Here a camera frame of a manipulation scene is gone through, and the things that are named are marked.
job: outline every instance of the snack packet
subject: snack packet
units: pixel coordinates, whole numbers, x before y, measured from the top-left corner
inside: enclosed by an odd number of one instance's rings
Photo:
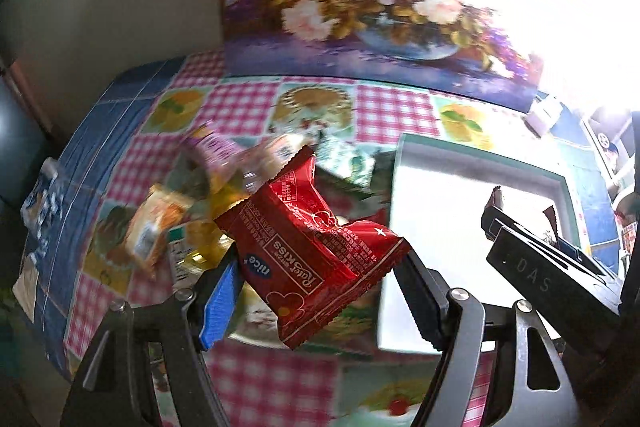
[[[170,192],[159,184],[149,189],[124,238],[127,253],[148,274],[153,274],[154,265],[164,251],[164,232],[180,223],[192,204],[191,198]]]
[[[271,183],[216,223],[238,245],[246,281],[278,316],[291,349],[378,283],[411,246],[371,221],[345,227],[313,185],[304,146]]]
[[[68,184],[62,178],[60,164],[53,158],[44,160],[36,184],[20,208],[22,222],[38,241],[36,250],[30,253],[36,267],[47,253],[54,224],[62,219],[65,185]]]
[[[187,154],[209,175],[209,190],[218,192],[235,172],[234,157],[244,149],[221,136],[213,123],[207,121],[182,140]]]
[[[323,134],[316,147],[318,166],[348,184],[369,188],[376,161],[358,147]]]
[[[221,190],[210,192],[211,218],[216,219],[274,178],[303,143],[304,137],[299,134],[283,134],[234,156],[234,173]]]
[[[166,240],[174,290],[193,286],[202,272],[218,266],[232,243],[214,222],[205,219],[169,229]]]

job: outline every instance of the open white box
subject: open white box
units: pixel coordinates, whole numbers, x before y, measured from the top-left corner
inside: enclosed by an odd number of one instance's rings
[[[480,228],[484,205],[495,185],[503,188],[504,211],[526,228],[540,223],[542,210],[553,203],[560,235],[580,244],[564,176],[492,152],[413,134],[403,134],[398,143],[390,228],[404,236],[425,266],[438,270],[451,287],[465,288],[481,302],[510,307],[522,295],[487,263],[492,242]],[[558,336],[546,321],[545,326],[552,338]],[[492,348],[493,343],[485,344],[483,349]],[[420,336],[393,272],[383,280],[378,347],[437,353]]]

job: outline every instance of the yellow snack package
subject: yellow snack package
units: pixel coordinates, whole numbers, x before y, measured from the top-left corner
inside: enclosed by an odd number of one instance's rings
[[[155,184],[129,223],[124,247],[149,275],[165,248],[164,232],[181,222],[193,200]]]
[[[166,233],[174,290],[192,286],[202,272],[215,268],[233,242],[218,226],[197,219]]]

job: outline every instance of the white wall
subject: white wall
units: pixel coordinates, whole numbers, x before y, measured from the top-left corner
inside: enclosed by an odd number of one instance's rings
[[[215,47],[217,0],[2,0],[0,40],[69,136],[127,68]]]

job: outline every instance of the lemon print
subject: lemon print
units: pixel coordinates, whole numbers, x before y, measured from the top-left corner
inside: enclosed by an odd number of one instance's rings
[[[166,93],[146,122],[146,132],[176,132],[187,127],[200,109],[204,94],[187,89]]]
[[[471,142],[480,149],[491,150],[491,137],[485,134],[480,123],[484,114],[475,107],[450,103],[440,109],[440,120],[447,135],[457,142]]]

